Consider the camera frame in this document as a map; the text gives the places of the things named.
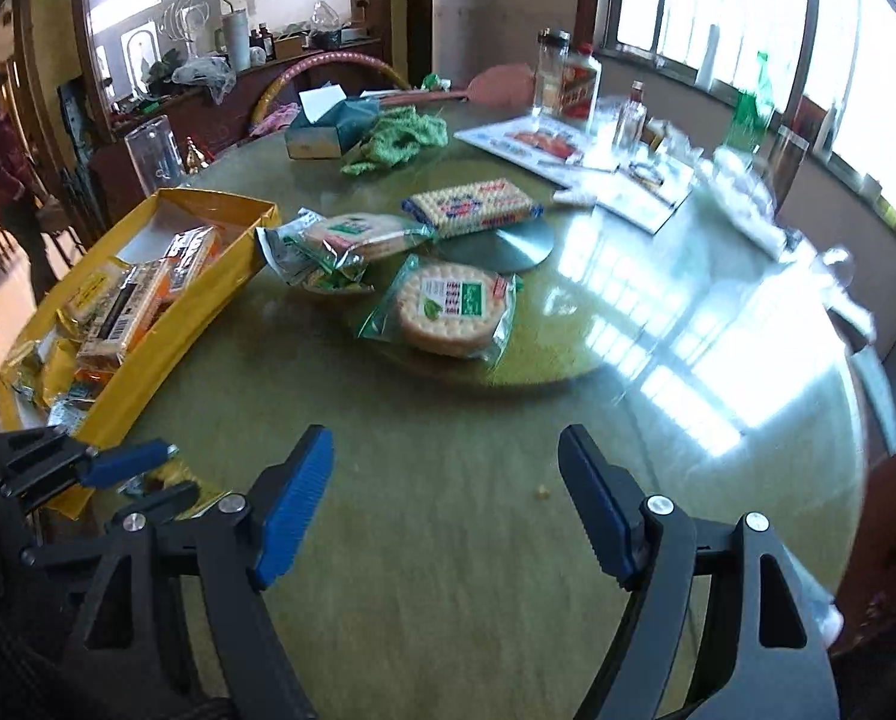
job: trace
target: floor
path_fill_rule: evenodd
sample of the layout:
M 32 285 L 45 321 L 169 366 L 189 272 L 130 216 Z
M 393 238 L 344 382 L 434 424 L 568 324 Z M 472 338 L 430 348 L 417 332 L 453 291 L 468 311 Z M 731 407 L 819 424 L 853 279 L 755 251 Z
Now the floor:
M 45 242 L 48 248 L 49 262 L 58 278 L 62 278 L 68 271 L 68 266 L 47 237 Z M 61 245 L 70 259 L 73 261 L 77 259 L 76 254 L 73 258 L 75 245 L 70 236 L 62 236 Z M 34 298 L 32 297 L 32 283 L 29 282 L 28 257 L 25 256 L 25 252 L 21 248 L 17 248 L 13 264 L 0 284 L 0 364 L 33 313 Z

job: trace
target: tissue box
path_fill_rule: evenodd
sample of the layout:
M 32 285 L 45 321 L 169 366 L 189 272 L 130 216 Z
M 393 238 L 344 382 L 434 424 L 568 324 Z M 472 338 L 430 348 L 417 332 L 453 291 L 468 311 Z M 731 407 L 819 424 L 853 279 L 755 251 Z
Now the tissue box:
M 291 159 L 339 159 L 362 140 L 379 112 L 378 100 L 341 100 L 312 123 L 304 106 L 285 129 Z

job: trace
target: jar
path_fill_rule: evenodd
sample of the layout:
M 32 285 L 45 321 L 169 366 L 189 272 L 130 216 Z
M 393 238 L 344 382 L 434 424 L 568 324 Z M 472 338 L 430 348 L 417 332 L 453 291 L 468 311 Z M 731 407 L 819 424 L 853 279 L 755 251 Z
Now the jar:
M 538 65 L 534 71 L 533 116 L 557 116 L 561 107 L 561 81 L 571 35 L 560 29 L 538 32 Z

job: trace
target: yellow box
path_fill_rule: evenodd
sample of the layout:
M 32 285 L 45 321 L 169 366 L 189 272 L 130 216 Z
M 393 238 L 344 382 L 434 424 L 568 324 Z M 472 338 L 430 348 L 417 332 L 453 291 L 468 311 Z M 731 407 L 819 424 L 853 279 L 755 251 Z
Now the yellow box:
M 38 341 L 53 331 L 56 312 L 77 293 L 82 282 L 107 258 L 117 256 L 131 245 L 164 204 L 210 223 L 243 228 L 214 261 L 154 323 L 141 343 L 125 360 L 88 412 L 75 436 L 101 449 L 118 445 L 145 405 L 168 378 L 198 336 L 228 304 L 240 287 L 264 265 L 255 244 L 255 227 L 277 227 L 278 208 L 269 202 L 226 194 L 223 191 L 163 189 L 157 191 L 119 221 L 85 257 L 68 272 L 38 306 L 18 336 L 20 341 Z M 0 375 L 0 428 L 26 427 L 19 413 L 14 391 Z M 72 519 L 82 513 L 92 490 L 79 487 L 65 490 L 48 503 L 52 509 Z

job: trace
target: round table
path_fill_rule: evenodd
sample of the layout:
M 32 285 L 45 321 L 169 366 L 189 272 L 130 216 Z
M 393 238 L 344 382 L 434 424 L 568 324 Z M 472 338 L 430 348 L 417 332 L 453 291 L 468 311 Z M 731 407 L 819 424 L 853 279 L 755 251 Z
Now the round table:
M 442 110 L 451 130 L 506 114 Z M 300 206 L 395 212 L 415 191 L 500 176 L 551 199 L 551 184 L 455 140 L 356 179 L 334 161 L 288 160 L 277 133 L 192 185 L 272 200 L 288 220 Z M 546 218 L 555 250 L 523 274 L 496 370 L 357 340 L 365 308 L 340 317 L 266 269 L 131 431 L 246 490 L 307 425 L 333 430 L 320 509 L 293 571 L 264 594 L 324 718 L 573 716 L 627 594 L 600 573 L 558 475 L 572 423 L 646 491 L 725 522 L 757 509 L 826 586 L 843 573 L 861 419 L 804 269 L 769 261 L 691 197 L 653 237 L 600 209 Z M 703 607 L 699 589 L 666 709 L 690 678 Z M 205 623 L 192 625 L 210 673 Z

